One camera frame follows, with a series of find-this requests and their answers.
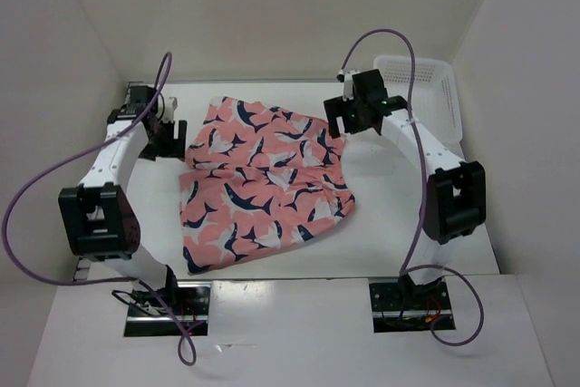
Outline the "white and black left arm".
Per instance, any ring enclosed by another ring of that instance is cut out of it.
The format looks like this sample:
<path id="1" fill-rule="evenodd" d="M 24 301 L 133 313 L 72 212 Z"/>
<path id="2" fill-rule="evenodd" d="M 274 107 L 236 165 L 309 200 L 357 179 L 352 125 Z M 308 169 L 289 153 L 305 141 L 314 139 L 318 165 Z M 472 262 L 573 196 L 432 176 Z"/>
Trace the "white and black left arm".
<path id="1" fill-rule="evenodd" d="M 138 160 L 184 159 L 188 124 L 175 120 L 177 107 L 176 98 L 163 97 L 157 85 L 130 86 L 125 103 L 107 118 L 106 146 L 79 184 L 58 197 L 72 252 L 136 279 L 139 303 L 151 288 L 148 301 L 161 314 L 178 309 L 178 280 L 141 244 L 126 190 Z"/>

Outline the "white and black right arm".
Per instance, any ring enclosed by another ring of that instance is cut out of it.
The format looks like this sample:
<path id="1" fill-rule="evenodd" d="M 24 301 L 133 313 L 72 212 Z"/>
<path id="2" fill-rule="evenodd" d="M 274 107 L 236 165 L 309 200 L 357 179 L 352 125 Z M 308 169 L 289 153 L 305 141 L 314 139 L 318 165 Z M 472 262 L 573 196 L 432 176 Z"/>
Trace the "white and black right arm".
<path id="1" fill-rule="evenodd" d="M 459 240 L 486 220 L 485 170 L 444 146 L 405 98 L 390 96 L 378 70 L 339 72 L 337 79 L 342 94 L 324 101 L 331 136 L 373 129 L 420 173 L 418 228 L 397 287 L 399 301 L 417 308 L 438 285 Z"/>

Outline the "pink shark print shorts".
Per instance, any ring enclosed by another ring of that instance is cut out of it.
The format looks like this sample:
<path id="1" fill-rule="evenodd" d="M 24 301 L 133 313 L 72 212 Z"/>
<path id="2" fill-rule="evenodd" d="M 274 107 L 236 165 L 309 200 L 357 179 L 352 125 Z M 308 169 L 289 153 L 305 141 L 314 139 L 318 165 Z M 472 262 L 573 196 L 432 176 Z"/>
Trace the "pink shark print shorts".
<path id="1" fill-rule="evenodd" d="M 179 175 L 183 257 L 192 275 L 307 244 L 355 210 L 345 138 L 295 111 L 213 99 Z"/>

